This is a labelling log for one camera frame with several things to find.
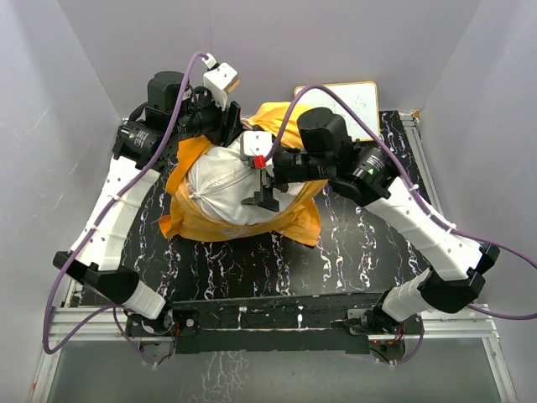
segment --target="black marble surface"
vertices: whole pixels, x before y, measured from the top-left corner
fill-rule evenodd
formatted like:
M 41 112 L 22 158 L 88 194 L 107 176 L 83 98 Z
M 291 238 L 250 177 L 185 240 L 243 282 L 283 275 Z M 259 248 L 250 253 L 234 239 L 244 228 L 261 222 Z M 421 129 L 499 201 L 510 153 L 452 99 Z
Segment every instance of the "black marble surface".
M 399 114 L 382 112 L 380 123 L 384 142 L 425 191 Z M 170 162 L 149 191 L 123 249 L 123 265 L 137 270 L 147 285 L 172 301 L 384 291 L 427 267 L 420 253 L 387 223 L 328 186 L 315 198 L 322 232 L 313 249 L 278 233 L 229 242 L 180 237 L 169 242 L 158 221 L 169 211 L 164 185 L 173 166 Z M 105 304 L 83 291 L 81 305 Z

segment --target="gray wall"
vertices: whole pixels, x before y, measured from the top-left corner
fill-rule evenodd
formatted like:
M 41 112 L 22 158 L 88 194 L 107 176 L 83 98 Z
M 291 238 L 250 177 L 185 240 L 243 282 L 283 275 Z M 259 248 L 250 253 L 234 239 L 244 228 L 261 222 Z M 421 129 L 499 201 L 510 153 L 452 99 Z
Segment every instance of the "gray wall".
M 422 112 L 442 206 L 460 228 L 537 258 L 537 3 L 483 2 Z M 537 273 L 503 253 L 483 293 L 494 311 L 537 311 Z M 497 321 L 522 402 L 537 398 L 537 321 Z
M 239 71 L 245 114 L 296 86 L 374 80 L 382 109 L 422 108 L 479 0 L 59 0 L 116 109 L 196 50 Z
M 0 2 L 0 38 L 0 401 L 20 402 L 54 252 L 89 217 L 118 115 L 56 1 Z

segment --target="cable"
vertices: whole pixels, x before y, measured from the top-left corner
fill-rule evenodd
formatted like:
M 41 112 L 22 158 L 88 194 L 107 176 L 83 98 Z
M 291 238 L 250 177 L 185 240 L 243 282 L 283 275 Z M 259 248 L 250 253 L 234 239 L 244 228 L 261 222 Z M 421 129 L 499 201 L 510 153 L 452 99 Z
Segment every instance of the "cable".
M 119 332 L 122 334 L 122 336 L 125 338 L 125 340 L 128 341 L 128 343 L 134 348 L 138 353 L 142 356 L 143 359 L 145 359 L 149 364 L 151 365 L 157 365 L 157 363 L 152 360 L 146 353 L 144 353 L 142 350 L 138 348 L 136 343 L 128 336 L 127 332 L 125 332 L 125 329 L 121 326 L 121 323 L 119 323 L 119 319 L 117 319 L 117 306 L 114 306 L 113 308 L 113 315 L 114 315 L 114 322 L 116 323 L 117 328 L 119 329 Z
M 491 317 L 497 317 L 499 319 L 507 319 L 511 321 L 529 321 L 531 319 L 537 319 L 537 312 L 536 313 L 530 313 L 529 315 L 506 315 L 504 313 L 496 313 L 496 312 L 490 312 L 486 309 L 482 309 L 479 306 L 475 306 L 472 304 L 467 305 L 470 309 L 473 309 L 474 311 L 484 313 L 485 315 L 490 315 Z
M 378 351 L 376 348 L 372 348 L 370 347 L 369 348 L 371 351 L 374 351 L 375 353 L 377 353 L 378 355 L 380 355 L 381 358 L 385 359 L 386 362 L 389 363 L 389 359 L 386 358 L 386 356 L 384 354 L 382 354 L 380 351 Z
M 169 137 L 174 129 L 175 122 L 177 121 L 177 117 L 179 116 L 179 111 L 180 111 L 180 107 L 182 103 L 181 101 L 183 99 L 183 95 L 185 94 L 185 89 L 188 84 L 188 80 L 190 78 L 190 73 L 192 72 L 192 69 L 194 68 L 195 62 L 200 57 L 202 57 L 203 59 L 206 59 L 207 55 L 201 52 L 194 53 L 194 55 L 192 55 L 192 58 L 190 59 L 188 66 L 186 67 L 185 75 L 183 76 L 183 81 L 181 82 L 179 93 L 177 95 L 177 101 L 175 102 L 174 111 L 172 112 L 168 127 L 166 128 L 166 131 L 164 132 L 164 137 L 160 141 L 159 147 L 155 151 L 151 160 L 149 160 L 149 162 L 142 168 L 142 170 L 136 176 L 134 176 L 134 178 L 131 181 L 129 181 L 117 193 L 118 197 L 123 196 L 127 191 L 129 191 L 153 167 L 153 165 L 157 162 L 160 155 L 164 151 L 164 148 L 166 144 L 168 143 Z M 108 204 L 104 206 L 102 211 L 97 216 L 95 222 L 93 223 L 93 228 L 87 232 L 86 236 L 82 239 L 82 242 L 78 245 L 78 247 L 76 247 L 73 253 L 69 256 L 65 264 L 62 266 L 60 272 L 56 276 L 55 282 L 52 285 L 52 288 L 50 289 L 49 298 L 47 300 L 46 308 L 44 311 L 44 319 L 43 319 L 43 350 L 47 354 L 54 354 L 58 350 L 60 350 L 82 326 L 88 323 L 88 321 L 90 321 L 94 316 L 98 315 L 99 313 L 112 308 L 114 310 L 114 319 L 117 319 L 117 314 L 116 314 L 117 306 L 114 306 L 114 305 L 105 306 L 101 309 L 98 309 L 97 311 L 93 312 L 91 315 L 86 317 L 84 320 L 82 320 L 82 322 L 80 322 L 78 325 L 76 325 L 76 327 L 71 332 L 69 332 L 69 334 L 67 334 L 67 336 L 65 336 L 65 338 L 61 340 L 54 348 L 50 348 L 50 345 L 49 345 L 50 321 L 52 317 L 54 298 L 55 298 L 56 292 L 58 291 L 58 288 L 60 287 L 61 279 L 64 277 L 65 273 L 69 269 L 69 266 L 75 261 L 76 256 L 84 249 L 86 244 L 89 242 L 89 240 L 93 236 L 93 233 L 95 232 L 95 228 L 99 226 L 99 224 L 102 222 L 103 218 L 107 215 L 107 213 L 110 211 L 110 209 L 112 208 L 115 202 L 116 200 L 114 198 L 111 198 Z M 127 339 L 129 343 L 134 344 L 134 342 L 128 337 L 128 335 L 124 331 L 122 332 L 122 334 L 123 336 L 125 336 L 125 338 Z
M 526 262 L 531 264 L 535 269 L 537 269 L 537 261 L 532 259 L 528 255 L 526 255 L 522 251 L 519 251 L 519 250 L 517 250 L 515 248 L 512 248 L 512 247 L 506 245 L 505 243 L 500 243 L 500 242 L 494 241 L 494 240 L 489 239 L 489 238 L 478 237 L 478 236 L 472 235 L 470 233 L 467 233 L 465 231 L 462 231 L 462 230 L 459 230 L 459 229 L 456 229 L 456 228 L 452 228 L 448 224 L 446 224 L 445 222 L 440 220 L 436 215 L 437 213 L 434 212 L 434 211 L 431 211 L 427 207 L 427 205 L 425 204 L 425 201 L 423 200 L 423 198 L 420 196 L 420 194 L 418 192 L 418 186 L 414 186 L 414 184 L 412 183 L 412 180 L 409 177 L 409 174 L 407 174 L 407 172 L 404 169 L 403 165 L 398 160 L 398 158 L 395 156 L 395 154 L 392 153 L 392 151 L 389 149 L 389 147 L 360 119 L 360 117 L 358 117 L 358 115 L 356 115 L 356 113 L 346 103 L 344 103 L 344 101 L 341 98 L 339 98 L 338 95 L 336 95 L 332 90 L 326 88 L 325 86 L 306 86 L 305 88 L 302 89 L 302 91 L 300 91 L 296 95 L 296 97 L 293 99 L 293 101 L 291 102 L 291 104 L 287 108 L 287 112 L 285 113 L 284 120 L 282 121 L 282 124 L 281 124 L 281 126 L 279 128 L 278 135 L 276 136 L 276 139 L 275 139 L 275 141 L 273 143 L 272 148 L 270 149 L 268 154 L 265 156 L 265 161 L 270 160 L 273 157 L 273 155 L 276 152 L 276 150 L 278 149 L 279 144 L 281 142 L 281 139 L 284 136 L 285 127 L 287 126 L 287 122 L 289 121 L 291 113 L 293 112 L 293 109 L 295 108 L 295 106 L 298 104 L 299 100 L 308 91 L 314 90 L 314 89 L 324 91 L 326 94 L 328 94 L 330 97 L 332 97 L 337 103 L 339 103 L 340 106 L 343 109 L 345 109 L 345 111 L 349 115 L 352 116 L 352 118 L 360 125 L 360 127 L 388 155 L 388 157 L 392 160 L 394 165 L 397 167 L 397 170 L 401 174 L 401 178 L 403 179 L 405 185 L 409 189 L 410 194 L 412 195 L 412 197 L 414 198 L 414 200 L 416 201 L 418 206 L 421 208 L 421 210 L 427 216 L 430 216 L 430 220 L 432 222 L 434 222 L 440 228 L 443 228 L 446 231 L 450 230 L 451 233 L 453 233 L 455 235 L 458 235 L 460 237 L 468 238 L 468 239 L 474 240 L 476 242 L 490 243 L 491 245 L 497 246 L 498 248 L 507 250 L 510 253 L 515 254 L 516 256 L 518 256 L 521 259 L 525 260 Z M 529 319 L 535 319 L 537 317 L 537 312 L 535 314 L 531 314 L 531 315 L 507 315 L 507 314 L 503 314 L 503 313 L 495 313 L 495 312 L 487 311 L 487 314 L 490 315 L 491 317 L 499 317 L 499 318 L 502 318 L 502 319 L 508 319 L 508 320 L 512 320 L 512 321 L 526 321 L 526 320 L 529 320 Z
M 407 357 L 401 359 L 400 361 L 396 361 L 396 360 L 390 361 L 390 360 L 386 359 L 385 357 L 383 357 L 384 359 L 386 359 L 387 362 L 379 360 L 379 363 L 387 364 L 387 365 L 390 365 L 390 366 L 395 365 L 395 364 L 408 363 L 418 353 L 418 351 L 420 351 L 421 344 L 423 343 L 423 339 L 424 339 L 424 336 L 425 336 L 425 326 L 423 324 L 423 318 L 422 317 L 418 316 L 417 320 L 420 322 L 420 338 L 418 338 L 418 343 L 416 344 L 416 347 L 415 347 L 414 351 L 412 351 L 412 353 L 410 353 Z M 345 354 L 345 357 L 348 357 L 350 359 L 357 359 L 357 360 L 360 360 L 360 361 L 368 361 L 370 363 L 377 362 L 376 359 L 371 360 L 371 358 L 369 358 L 369 357 L 360 357 L 359 355 L 354 356 L 354 355 Z

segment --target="purple cable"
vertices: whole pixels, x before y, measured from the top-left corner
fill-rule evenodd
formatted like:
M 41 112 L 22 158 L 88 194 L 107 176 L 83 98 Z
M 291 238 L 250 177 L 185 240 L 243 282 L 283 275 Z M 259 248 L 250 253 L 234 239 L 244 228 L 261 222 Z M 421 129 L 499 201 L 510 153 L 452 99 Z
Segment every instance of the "purple cable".
M 497 317 L 499 319 L 508 319 L 511 321 L 529 321 L 531 319 L 537 319 L 537 312 L 530 313 L 529 315 L 517 315 L 516 317 L 514 317 L 513 315 L 506 315 L 504 313 L 490 312 L 486 309 L 480 308 L 479 306 L 475 306 L 472 304 L 469 304 L 468 307 L 470 309 L 473 309 L 474 311 L 484 313 L 485 315 L 490 315 L 491 317 Z
M 339 103 L 341 107 L 345 109 L 349 115 L 352 116 L 352 118 L 360 125 L 360 127 L 363 130 L 365 130 L 365 132 L 378 144 L 378 146 L 388 155 L 388 157 L 395 164 L 395 166 L 397 167 L 397 170 L 399 171 L 399 173 L 401 174 L 401 177 L 403 178 L 404 183 L 409 189 L 410 194 L 412 195 L 412 197 L 414 198 L 418 206 L 420 206 L 421 210 L 423 210 L 423 212 L 427 215 L 430 215 L 432 213 L 432 215 L 430 215 L 430 219 L 432 220 L 432 222 L 434 222 L 440 228 L 445 229 L 446 231 L 449 230 L 450 229 L 449 225 L 441 221 L 434 214 L 434 212 L 431 212 L 430 209 L 427 207 L 427 205 L 425 204 L 424 200 L 421 198 L 418 192 L 417 186 L 414 188 L 414 184 L 412 183 L 412 180 L 409 178 L 409 174 L 406 173 L 406 170 L 404 169 L 403 165 L 399 162 L 399 160 L 397 159 L 395 154 L 392 153 L 389 147 L 360 119 L 360 117 L 358 117 L 358 115 L 356 115 L 356 113 L 348 105 L 346 105 L 346 103 L 344 103 L 344 101 L 341 98 L 339 98 L 338 95 L 336 95 L 333 91 L 326 88 L 325 86 L 306 86 L 305 88 L 302 89 L 302 91 L 300 91 L 296 95 L 296 97 L 293 99 L 293 101 L 287 108 L 287 112 L 285 113 L 284 120 L 282 121 L 282 125 L 279 128 L 278 135 L 276 136 L 276 140 L 274 141 L 272 149 L 270 149 L 268 154 L 265 156 L 265 161 L 270 160 L 273 157 L 274 153 L 276 152 L 276 149 L 279 147 L 279 143 L 281 142 L 282 137 L 284 137 L 285 127 L 287 126 L 287 122 L 289 121 L 289 118 L 295 106 L 298 104 L 299 100 L 302 98 L 304 94 L 306 94 L 308 91 L 313 90 L 313 89 L 324 91 L 326 94 L 332 97 L 337 103 Z M 501 249 L 505 249 L 511 252 L 512 254 L 519 256 L 521 259 L 524 259 L 526 262 L 528 262 L 529 264 L 534 266 L 534 268 L 537 269 L 537 261 L 533 260 L 532 258 L 524 254 L 523 252 L 515 248 L 511 248 L 510 246 L 504 243 L 496 242 L 488 238 L 477 237 L 477 236 L 471 235 L 470 233 L 466 233 L 464 231 L 461 231 L 455 228 L 451 230 L 451 233 L 454 233 L 455 235 L 458 235 L 463 238 L 472 239 L 474 241 L 490 243 L 491 245 L 497 246 Z M 486 313 L 487 315 L 490 315 L 491 317 L 509 319 L 512 321 L 526 321 L 529 319 L 537 318 L 537 312 L 531 315 L 506 315 L 503 313 L 496 313 L 496 312 L 489 312 L 489 311 L 486 311 Z
M 142 170 L 134 176 L 134 178 L 129 181 L 118 193 L 117 196 L 121 197 L 123 196 L 129 189 L 131 189 L 142 177 L 153 167 L 153 165 L 157 162 L 157 159 L 160 157 L 162 152 L 164 151 L 164 147 L 166 146 L 166 143 L 168 143 L 169 137 L 172 133 L 172 130 L 175 126 L 175 122 L 177 120 L 177 117 L 179 116 L 179 111 L 181 107 L 181 101 L 183 99 L 183 95 L 185 94 L 186 86 L 188 84 L 188 80 L 190 77 L 190 73 L 192 72 L 192 69 L 194 68 L 194 64 L 198 58 L 204 58 L 206 59 L 207 55 L 205 53 L 196 52 L 190 59 L 190 62 L 188 66 L 186 67 L 185 75 L 183 76 L 183 81 L 181 82 L 179 94 L 177 95 L 177 102 L 175 103 L 174 111 L 171 115 L 171 119 L 169 120 L 168 127 L 166 128 L 166 131 L 164 132 L 164 137 L 162 138 L 159 147 L 155 151 L 155 154 L 149 160 L 149 162 L 142 168 Z M 101 213 L 97 216 L 95 222 L 93 223 L 94 227 L 98 227 L 101 221 L 104 219 L 104 217 L 108 214 L 112 206 L 116 203 L 115 199 L 111 199 L 108 204 L 102 209 Z M 50 329 L 50 319 L 52 316 L 52 309 L 53 309 L 53 303 L 54 303 L 54 297 L 56 295 L 56 292 L 58 291 L 58 288 L 60 287 L 61 279 L 64 277 L 65 273 L 69 269 L 69 266 L 75 261 L 76 256 L 84 249 L 84 246 L 89 242 L 91 237 L 93 236 L 93 233 L 95 232 L 95 229 L 90 229 L 86 236 L 82 239 L 82 242 L 78 245 L 78 247 L 73 251 L 73 253 L 69 256 L 63 267 L 61 268 L 60 272 L 58 273 L 58 276 L 56 277 L 56 280 L 54 284 L 52 285 L 52 288 L 50 289 L 49 293 L 49 299 L 47 300 L 47 305 L 44 311 L 44 320 L 43 320 L 43 350 L 47 354 L 54 354 L 58 350 L 60 350 L 68 341 L 73 337 L 73 335 L 88 321 L 90 321 L 94 316 L 98 315 L 99 313 L 107 310 L 107 309 L 114 309 L 114 318 L 116 319 L 116 308 L 117 306 L 111 305 L 111 306 L 105 306 L 103 308 L 98 309 L 97 311 L 93 312 L 90 316 L 86 317 L 82 322 L 80 322 L 76 327 L 71 330 L 67 336 L 63 340 L 61 340 L 54 348 L 50 348 L 49 346 L 49 329 Z M 125 332 L 122 332 L 123 336 L 133 344 L 133 341 L 130 340 L 128 335 Z

